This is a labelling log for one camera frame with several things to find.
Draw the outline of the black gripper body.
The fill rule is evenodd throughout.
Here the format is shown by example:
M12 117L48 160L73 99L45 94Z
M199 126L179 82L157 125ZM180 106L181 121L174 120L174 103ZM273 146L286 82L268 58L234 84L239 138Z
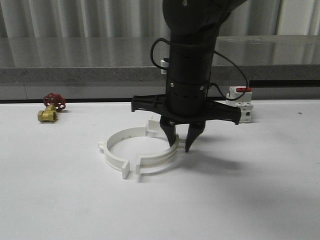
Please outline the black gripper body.
M149 111L180 123L209 120L239 124L241 110L207 98L215 44L170 46L165 94L134 96L131 110Z

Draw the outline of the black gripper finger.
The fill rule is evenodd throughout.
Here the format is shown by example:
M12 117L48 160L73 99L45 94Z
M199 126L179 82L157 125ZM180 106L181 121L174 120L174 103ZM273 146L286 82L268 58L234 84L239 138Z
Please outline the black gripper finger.
M159 125L165 133L169 146L171 147L176 141L176 122L165 116L161 116Z
M189 124L188 133L185 140L185 152L188 153L191 145L197 139L199 135L201 135L206 127L205 121L200 122L192 122Z

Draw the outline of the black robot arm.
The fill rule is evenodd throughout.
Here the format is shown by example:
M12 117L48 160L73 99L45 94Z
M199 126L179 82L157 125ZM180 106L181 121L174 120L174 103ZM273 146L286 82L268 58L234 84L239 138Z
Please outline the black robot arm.
M170 29L165 94L134 96L132 111L160 114L168 142L176 140L176 126L189 126L188 151L210 120L240 122L241 110L208 99L215 45L221 25L240 0L165 0L164 20Z

